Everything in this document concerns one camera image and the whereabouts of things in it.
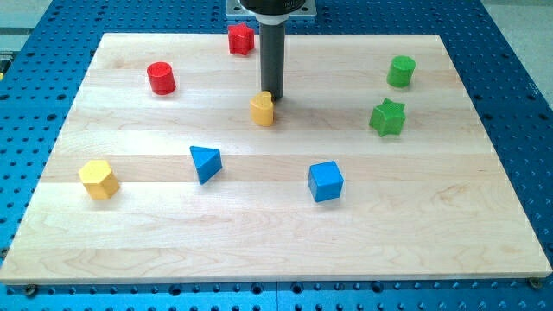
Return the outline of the black robot arm flange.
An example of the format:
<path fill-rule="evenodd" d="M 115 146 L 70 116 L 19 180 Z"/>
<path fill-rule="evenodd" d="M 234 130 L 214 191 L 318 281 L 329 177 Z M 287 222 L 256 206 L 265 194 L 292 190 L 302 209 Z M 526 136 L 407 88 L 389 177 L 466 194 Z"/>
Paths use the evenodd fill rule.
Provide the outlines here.
<path fill-rule="evenodd" d="M 239 3 L 255 14 L 280 16 L 300 9 L 305 0 L 239 0 Z"/>

